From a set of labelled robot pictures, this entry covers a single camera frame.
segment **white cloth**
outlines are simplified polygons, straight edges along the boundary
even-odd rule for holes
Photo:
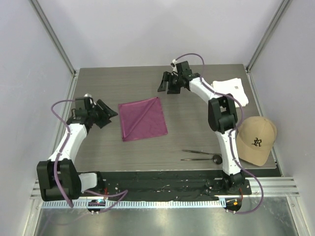
[[[235,78],[226,81],[213,81],[211,86],[217,92],[224,94],[231,93],[233,97],[241,103],[242,107],[245,107],[249,102],[244,92],[241,79]]]

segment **baseball cap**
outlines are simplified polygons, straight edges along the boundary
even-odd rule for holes
[[[277,136],[276,126],[265,117],[249,117],[241,124],[236,137],[240,159],[263,166]]]

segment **wall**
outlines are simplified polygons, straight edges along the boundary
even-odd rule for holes
[[[281,0],[39,0],[73,66],[247,64]],[[198,59],[189,59],[200,64]]]
[[[314,227],[315,2],[294,0],[253,67],[264,114],[278,128],[275,148],[293,176]]]
[[[71,75],[27,0],[0,1],[0,35],[0,234],[21,236],[37,163],[56,137],[50,106]]]

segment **wooden tabletop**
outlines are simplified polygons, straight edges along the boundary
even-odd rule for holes
[[[191,66],[201,72],[201,66]],[[181,94],[157,92],[164,71],[170,66],[115,67],[81,69],[74,97],[89,93],[118,112],[118,104],[158,96],[168,129],[165,136],[123,142],[119,117],[99,129],[96,125],[83,141],[75,159],[77,171],[151,171],[151,170],[217,170],[213,161],[181,161],[186,158],[207,158],[206,155],[182,152],[182,149],[220,153],[215,133],[208,125],[208,106],[196,94],[182,89]],[[258,110],[244,66],[207,65],[204,78],[208,83],[241,78],[249,104],[244,107],[245,118],[258,116]],[[245,168],[259,168],[241,162]],[[270,154],[260,168],[275,168]]]

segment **purple cloth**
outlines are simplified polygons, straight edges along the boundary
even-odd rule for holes
[[[119,104],[123,141],[167,134],[161,101],[158,97]]]

